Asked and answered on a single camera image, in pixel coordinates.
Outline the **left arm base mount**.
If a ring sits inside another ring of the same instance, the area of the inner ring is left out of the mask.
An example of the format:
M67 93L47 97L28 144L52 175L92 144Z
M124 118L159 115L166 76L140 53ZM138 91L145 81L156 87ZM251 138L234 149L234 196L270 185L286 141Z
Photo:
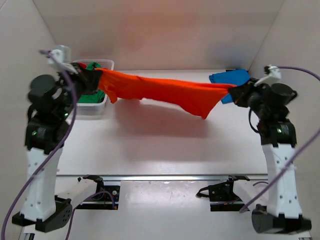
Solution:
M79 177L78 182L89 180L95 182L95 195L85 199L77 208L82 210L117 210L121 185L119 182L104 181L98 175L85 175Z

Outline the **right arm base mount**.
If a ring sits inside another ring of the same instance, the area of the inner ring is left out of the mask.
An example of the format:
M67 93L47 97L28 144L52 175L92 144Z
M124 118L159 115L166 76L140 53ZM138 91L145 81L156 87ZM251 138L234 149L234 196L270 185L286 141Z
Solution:
M245 204L234 193L234 185L239 181L250 181L247 176L231 175L224 182L201 188L197 198L208 198L211 212L238 212Z

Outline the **orange t shirt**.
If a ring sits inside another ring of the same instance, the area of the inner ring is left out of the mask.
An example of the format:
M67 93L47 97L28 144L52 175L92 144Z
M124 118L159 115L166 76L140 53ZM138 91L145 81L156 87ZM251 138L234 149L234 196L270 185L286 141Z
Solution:
M150 78L130 75L105 68L98 88L112 104L120 99L150 99L180 106L186 112L206 119L216 104L222 100L234 84L198 83L177 79Z

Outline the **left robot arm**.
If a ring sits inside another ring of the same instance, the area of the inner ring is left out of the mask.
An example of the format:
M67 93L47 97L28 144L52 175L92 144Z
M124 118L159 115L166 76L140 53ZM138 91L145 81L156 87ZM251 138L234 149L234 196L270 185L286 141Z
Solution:
M72 215L74 198L55 194L58 163L73 127L67 118L76 116L78 100L98 89L103 74L102 70L88 70L79 64L74 67L75 72L59 72L59 79L50 74L37 76L27 94L30 106L24 145L28 185L23 188L27 196L20 212L12 216L12 223L34 225L43 233L63 228Z

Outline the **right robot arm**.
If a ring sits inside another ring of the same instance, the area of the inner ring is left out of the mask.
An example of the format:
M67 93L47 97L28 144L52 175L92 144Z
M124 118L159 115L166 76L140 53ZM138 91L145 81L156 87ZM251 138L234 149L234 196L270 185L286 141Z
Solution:
M287 104L297 92L282 83L260 83L256 78L228 90L233 103L249 108L259 122L260 136L268 175L268 200L257 203L251 212L254 230L260 234L299 234L310 231L298 200L295 168L290 160L297 145L296 129L287 118Z

